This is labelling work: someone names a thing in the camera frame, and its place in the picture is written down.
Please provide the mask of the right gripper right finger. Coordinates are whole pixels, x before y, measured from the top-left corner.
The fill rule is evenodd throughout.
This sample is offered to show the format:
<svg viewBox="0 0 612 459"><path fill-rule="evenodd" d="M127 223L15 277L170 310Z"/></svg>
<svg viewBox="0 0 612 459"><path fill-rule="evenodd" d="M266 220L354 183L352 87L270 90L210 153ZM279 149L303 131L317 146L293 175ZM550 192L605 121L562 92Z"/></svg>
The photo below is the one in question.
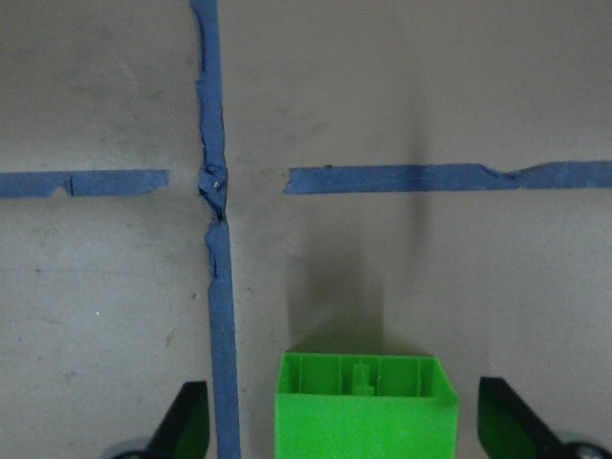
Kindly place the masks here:
<svg viewBox="0 0 612 459"><path fill-rule="evenodd" d="M479 381L477 435L489 458L574 457L503 378Z"/></svg>

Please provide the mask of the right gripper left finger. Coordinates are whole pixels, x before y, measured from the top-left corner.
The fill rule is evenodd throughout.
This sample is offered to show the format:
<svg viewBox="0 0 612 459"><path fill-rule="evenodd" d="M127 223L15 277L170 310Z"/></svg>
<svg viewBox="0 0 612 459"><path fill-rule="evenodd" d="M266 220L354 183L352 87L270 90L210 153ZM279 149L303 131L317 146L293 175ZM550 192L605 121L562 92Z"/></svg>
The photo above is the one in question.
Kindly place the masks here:
<svg viewBox="0 0 612 459"><path fill-rule="evenodd" d="M205 459L208 452L208 386L186 382L145 449L146 458Z"/></svg>

